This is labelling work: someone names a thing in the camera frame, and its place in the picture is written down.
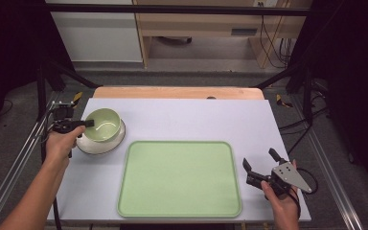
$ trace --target white table surface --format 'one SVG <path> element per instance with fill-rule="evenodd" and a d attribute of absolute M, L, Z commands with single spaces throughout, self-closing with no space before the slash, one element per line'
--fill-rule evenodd
<path fill-rule="evenodd" d="M 252 222 L 272 221 L 263 192 L 245 183 L 243 158 L 260 174 L 278 165 L 268 154 L 274 148 L 288 160 L 266 100 L 90 99 L 82 115 L 108 107 L 126 124 L 124 141 L 111 152 L 93 156 L 78 148 L 57 193 L 60 218 L 100 222 Z M 231 147 L 241 194 L 235 218 L 124 218 L 117 212 L 128 146 L 139 140 L 225 141 Z M 311 220 L 301 193 L 301 221 Z M 51 211 L 48 220 L 54 219 Z"/>

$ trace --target human arm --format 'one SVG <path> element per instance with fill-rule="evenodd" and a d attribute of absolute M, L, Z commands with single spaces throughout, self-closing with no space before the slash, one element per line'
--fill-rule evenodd
<path fill-rule="evenodd" d="M 47 215 L 68 166 L 68 153 L 85 130 L 78 126 L 67 134 L 51 132 L 46 144 L 46 159 L 22 199 L 0 226 L 5 229 L 43 229 Z"/>
<path fill-rule="evenodd" d="M 294 168 L 297 167 L 295 161 L 293 161 L 293 166 Z M 298 207 L 294 200 L 288 195 L 280 195 L 277 197 L 266 181 L 262 181 L 262 189 L 273 209 L 276 229 L 299 229 Z M 297 188 L 293 186 L 291 189 L 293 191 L 290 191 L 289 195 L 297 198 Z"/>

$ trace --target human hand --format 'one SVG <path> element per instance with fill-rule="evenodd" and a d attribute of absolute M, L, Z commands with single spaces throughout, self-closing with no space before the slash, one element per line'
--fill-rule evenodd
<path fill-rule="evenodd" d="M 297 168 L 297 164 L 292 161 L 294 168 Z M 293 196 L 298 200 L 297 188 L 292 186 L 289 195 L 283 194 L 276 196 L 273 189 L 266 181 L 262 181 L 262 189 L 265 196 L 270 201 L 273 209 L 274 224 L 276 229 L 294 230 L 298 227 L 298 207 L 295 201 L 290 197 Z"/>
<path fill-rule="evenodd" d="M 68 153 L 76 146 L 76 139 L 85 131 L 85 126 L 78 126 L 69 133 L 61 134 L 51 131 L 46 143 L 45 162 L 59 161 L 68 165 Z"/>

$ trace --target black curtain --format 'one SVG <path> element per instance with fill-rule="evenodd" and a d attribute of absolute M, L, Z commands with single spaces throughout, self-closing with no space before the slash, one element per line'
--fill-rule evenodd
<path fill-rule="evenodd" d="M 317 26 L 309 20 L 304 25 L 296 59 Z M 308 66 L 314 78 L 327 80 L 332 118 L 353 159 L 368 172 L 368 2 L 345 0 L 325 37 Z"/>
<path fill-rule="evenodd" d="M 28 2 L 45 4 L 44 0 Z M 48 59 L 74 71 L 52 15 L 26 11 L 22 4 L 20 0 L 0 0 L 0 109 L 10 90 L 36 81 L 37 67 Z M 59 71 L 43 66 L 52 87 L 64 87 Z"/>

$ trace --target light green tray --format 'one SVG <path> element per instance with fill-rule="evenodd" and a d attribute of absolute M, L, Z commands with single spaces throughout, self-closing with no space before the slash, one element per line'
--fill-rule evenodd
<path fill-rule="evenodd" d="M 235 217 L 242 209 L 225 142 L 137 141 L 127 151 L 123 217 Z"/>

